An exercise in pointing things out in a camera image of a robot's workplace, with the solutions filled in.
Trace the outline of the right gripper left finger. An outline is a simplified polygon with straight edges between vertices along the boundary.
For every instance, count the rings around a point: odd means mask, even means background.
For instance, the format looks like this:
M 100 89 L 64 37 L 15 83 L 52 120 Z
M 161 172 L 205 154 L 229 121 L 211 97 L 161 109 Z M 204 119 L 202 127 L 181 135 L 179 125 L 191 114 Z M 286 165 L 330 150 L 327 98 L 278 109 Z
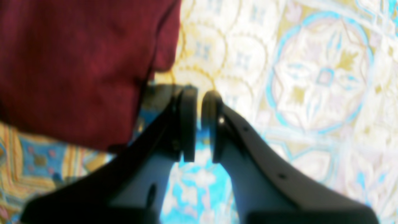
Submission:
M 73 184 L 29 201 L 23 224 L 157 224 L 169 172 L 181 157 L 195 159 L 198 90 L 171 91 L 165 109 L 127 149 Z

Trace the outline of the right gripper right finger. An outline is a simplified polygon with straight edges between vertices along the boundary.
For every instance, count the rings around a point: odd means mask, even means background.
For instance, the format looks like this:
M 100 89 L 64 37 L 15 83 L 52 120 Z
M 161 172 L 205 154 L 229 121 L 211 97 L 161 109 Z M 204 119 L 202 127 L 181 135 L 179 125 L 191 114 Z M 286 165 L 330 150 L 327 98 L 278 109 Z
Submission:
M 254 128 L 208 91 L 202 128 L 213 163 L 231 178 L 241 224 L 377 224 L 374 211 L 307 177 L 282 159 Z

